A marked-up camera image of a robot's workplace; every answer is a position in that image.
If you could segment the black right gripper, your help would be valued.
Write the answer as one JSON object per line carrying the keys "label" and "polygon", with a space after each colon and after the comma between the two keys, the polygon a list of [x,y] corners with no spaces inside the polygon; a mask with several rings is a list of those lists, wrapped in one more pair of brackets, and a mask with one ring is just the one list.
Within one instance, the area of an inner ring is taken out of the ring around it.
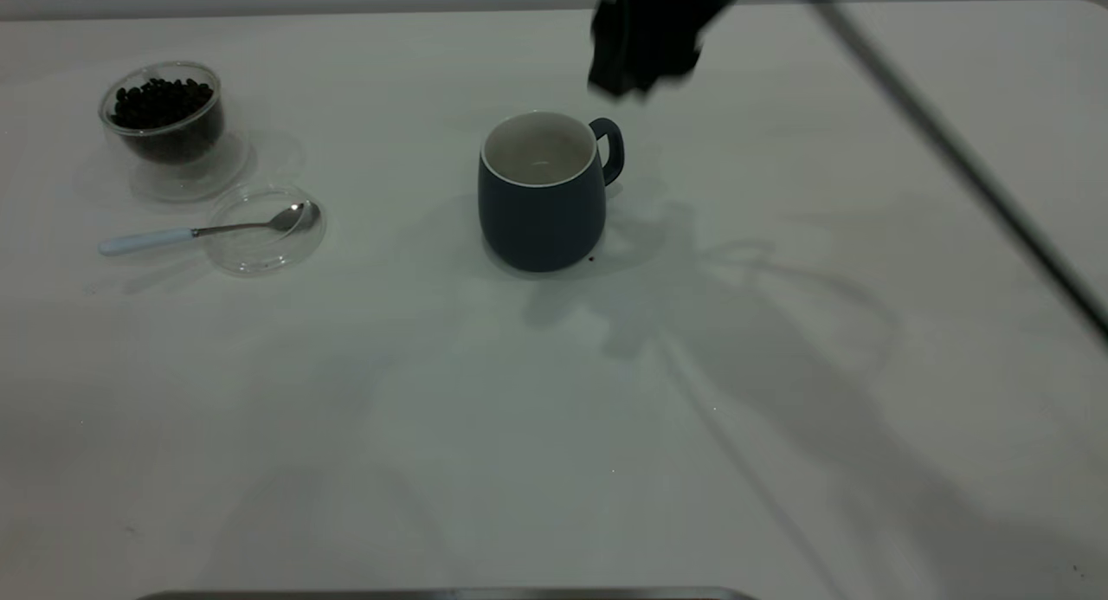
{"label": "black right gripper", "polygon": [[[737,0],[599,0],[592,28],[593,55],[589,86],[607,99],[629,99],[648,87],[683,81],[693,74],[701,56],[702,29]],[[653,24],[688,31],[667,31],[649,37],[645,87],[632,60],[626,29]]]}

